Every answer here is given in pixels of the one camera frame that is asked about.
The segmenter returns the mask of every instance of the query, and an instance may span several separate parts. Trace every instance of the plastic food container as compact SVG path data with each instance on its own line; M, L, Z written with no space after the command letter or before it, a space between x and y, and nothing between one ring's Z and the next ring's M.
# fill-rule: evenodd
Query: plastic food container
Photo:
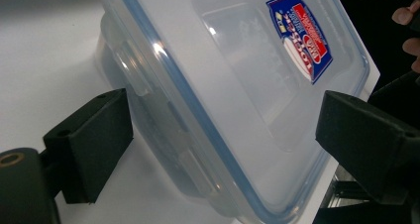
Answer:
M244 223L296 221L328 158L324 91L368 76L339 0L102 2L135 123L178 188Z

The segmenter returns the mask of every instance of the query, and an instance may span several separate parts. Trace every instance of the white surface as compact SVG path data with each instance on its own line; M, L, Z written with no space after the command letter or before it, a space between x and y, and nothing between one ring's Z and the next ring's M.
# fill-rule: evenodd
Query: white surface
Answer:
M99 0L0 0L0 152L44 149L42 136L113 89L96 70ZM299 223L311 223L337 163L330 160ZM231 223L172 184L137 132L96 204L56 203L70 223Z

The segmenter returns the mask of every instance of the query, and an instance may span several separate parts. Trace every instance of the container label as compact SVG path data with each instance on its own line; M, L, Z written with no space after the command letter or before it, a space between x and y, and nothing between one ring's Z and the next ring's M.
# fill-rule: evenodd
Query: container label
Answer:
M270 0L266 5L287 52L314 84L333 60L319 24L302 0Z

